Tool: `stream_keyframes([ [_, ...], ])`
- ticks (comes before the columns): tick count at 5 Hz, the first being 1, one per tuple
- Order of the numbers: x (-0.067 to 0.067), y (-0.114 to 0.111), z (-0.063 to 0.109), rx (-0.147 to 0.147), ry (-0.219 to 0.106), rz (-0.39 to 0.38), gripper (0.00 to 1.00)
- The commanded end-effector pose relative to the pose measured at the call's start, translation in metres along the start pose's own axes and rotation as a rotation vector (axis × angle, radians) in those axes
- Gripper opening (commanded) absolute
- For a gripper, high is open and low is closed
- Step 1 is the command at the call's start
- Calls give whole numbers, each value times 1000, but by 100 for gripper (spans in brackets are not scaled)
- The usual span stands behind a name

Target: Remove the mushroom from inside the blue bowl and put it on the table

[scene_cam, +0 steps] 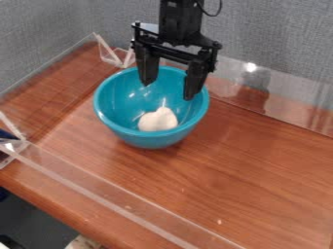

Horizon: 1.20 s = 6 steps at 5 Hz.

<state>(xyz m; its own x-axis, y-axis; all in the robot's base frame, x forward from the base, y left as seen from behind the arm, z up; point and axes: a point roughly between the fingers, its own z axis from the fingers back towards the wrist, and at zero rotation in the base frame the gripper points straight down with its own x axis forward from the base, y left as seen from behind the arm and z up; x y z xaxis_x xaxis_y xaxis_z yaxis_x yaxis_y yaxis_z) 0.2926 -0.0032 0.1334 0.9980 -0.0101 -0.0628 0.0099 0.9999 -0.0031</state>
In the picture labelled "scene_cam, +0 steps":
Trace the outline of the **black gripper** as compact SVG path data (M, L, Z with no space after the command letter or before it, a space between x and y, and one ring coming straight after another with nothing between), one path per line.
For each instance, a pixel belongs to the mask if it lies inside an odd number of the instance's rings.
M161 0L160 23L135 21L133 48L145 87L157 81L161 58L188 64L184 98L192 100L201 92L209 72L214 71L221 42L202 33L204 16L216 18L217 11L205 9L205 0Z

